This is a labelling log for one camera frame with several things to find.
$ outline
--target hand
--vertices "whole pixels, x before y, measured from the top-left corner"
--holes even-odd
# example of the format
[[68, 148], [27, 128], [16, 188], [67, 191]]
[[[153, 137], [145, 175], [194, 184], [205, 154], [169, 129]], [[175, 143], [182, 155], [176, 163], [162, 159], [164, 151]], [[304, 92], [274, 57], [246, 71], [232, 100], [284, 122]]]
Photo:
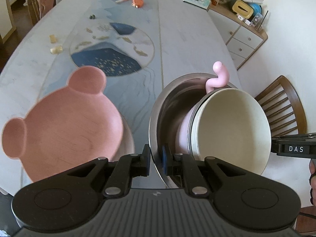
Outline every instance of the hand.
[[[315, 165], [312, 162], [312, 160], [309, 162], [309, 172], [311, 172], [311, 175], [315, 174], [316, 169], [315, 169]], [[311, 196], [312, 199], [311, 201], [313, 201], [314, 206], [316, 206], [316, 176], [313, 176], [311, 179]]]

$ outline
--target pink bear-shaped plate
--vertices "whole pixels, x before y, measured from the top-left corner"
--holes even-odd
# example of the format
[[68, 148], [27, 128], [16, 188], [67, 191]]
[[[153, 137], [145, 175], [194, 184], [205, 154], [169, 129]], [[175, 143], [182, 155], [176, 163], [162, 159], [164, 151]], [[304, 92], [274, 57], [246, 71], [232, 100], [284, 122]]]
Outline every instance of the pink bear-shaped plate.
[[19, 158], [32, 181], [39, 181], [98, 157], [111, 160], [120, 146], [123, 123], [103, 94], [105, 74], [80, 67], [68, 85], [39, 101], [25, 119], [4, 127], [5, 154]]

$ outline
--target table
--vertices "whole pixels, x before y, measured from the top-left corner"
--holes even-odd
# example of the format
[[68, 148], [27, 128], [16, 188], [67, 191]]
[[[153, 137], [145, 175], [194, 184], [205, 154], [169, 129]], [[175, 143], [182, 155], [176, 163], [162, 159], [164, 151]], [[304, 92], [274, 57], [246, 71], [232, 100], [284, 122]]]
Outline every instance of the table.
[[[90, 31], [112, 22], [135, 27], [132, 38], [140, 42], [134, 48], [141, 69], [132, 74], [118, 73], [107, 77], [105, 95], [126, 119], [141, 153], [148, 143], [151, 109], [163, 87], [184, 74], [213, 73], [215, 61], [222, 61], [230, 72], [230, 82], [241, 88], [234, 63], [207, 12], [182, 0], [144, 0], [144, 7], [136, 9], [130, 2], [115, 4], [116, 0], [62, 0], [28, 33], [18, 46], [0, 75], [0, 127], [12, 117], [25, 117], [32, 106], [48, 93], [63, 87], [77, 69], [74, 54], [82, 49], [82, 41], [90, 38]], [[49, 35], [58, 38], [64, 51], [50, 54], [55, 46]], [[95, 36], [128, 48], [120, 36]], [[0, 151], [0, 187], [14, 195], [29, 183], [19, 160], [9, 159]], [[153, 163], [150, 176], [136, 178], [133, 187], [165, 188]]]

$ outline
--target white bowl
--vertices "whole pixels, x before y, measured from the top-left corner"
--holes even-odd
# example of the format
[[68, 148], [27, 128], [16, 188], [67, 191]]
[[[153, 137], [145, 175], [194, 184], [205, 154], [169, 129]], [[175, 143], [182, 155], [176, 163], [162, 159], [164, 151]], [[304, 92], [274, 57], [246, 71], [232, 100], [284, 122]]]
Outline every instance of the white bowl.
[[250, 94], [240, 89], [222, 89], [198, 110], [191, 145], [196, 160], [214, 156], [262, 174], [271, 151], [269, 122]]

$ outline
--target floor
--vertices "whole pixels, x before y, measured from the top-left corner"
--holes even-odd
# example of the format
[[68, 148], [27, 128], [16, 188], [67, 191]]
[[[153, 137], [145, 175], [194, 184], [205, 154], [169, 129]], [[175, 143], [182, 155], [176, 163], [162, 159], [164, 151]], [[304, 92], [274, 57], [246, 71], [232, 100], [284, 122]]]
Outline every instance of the floor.
[[4, 68], [8, 59], [33, 27], [27, 6], [23, 6], [25, 0], [17, 0], [12, 6], [13, 19], [16, 25], [16, 31], [4, 43], [4, 48], [0, 49], [0, 72]]

